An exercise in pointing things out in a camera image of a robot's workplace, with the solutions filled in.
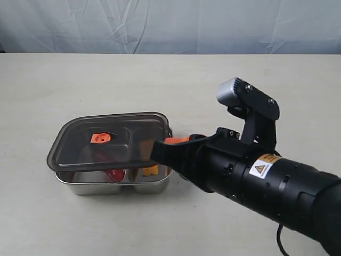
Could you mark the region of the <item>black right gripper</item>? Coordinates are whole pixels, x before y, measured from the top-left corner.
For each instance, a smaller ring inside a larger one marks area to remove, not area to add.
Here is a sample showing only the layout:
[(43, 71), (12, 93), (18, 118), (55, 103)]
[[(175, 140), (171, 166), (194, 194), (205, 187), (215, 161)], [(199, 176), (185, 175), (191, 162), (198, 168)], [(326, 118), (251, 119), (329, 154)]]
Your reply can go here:
[(258, 156), (273, 152), (273, 148), (261, 143), (244, 143), (238, 132), (219, 127), (209, 137), (192, 134), (156, 141), (150, 158), (207, 193), (240, 199), (246, 171)]

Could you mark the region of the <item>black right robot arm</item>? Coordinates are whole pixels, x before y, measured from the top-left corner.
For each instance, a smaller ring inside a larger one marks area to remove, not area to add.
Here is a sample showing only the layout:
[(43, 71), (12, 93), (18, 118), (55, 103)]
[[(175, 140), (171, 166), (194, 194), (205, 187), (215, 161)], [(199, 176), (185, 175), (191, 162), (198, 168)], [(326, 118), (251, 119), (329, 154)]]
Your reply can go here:
[(243, 143), (220, 127), (212, 136), (154, 143), (151, 159), (207, 193), (218, 193), (340, 255), (340, 177)]

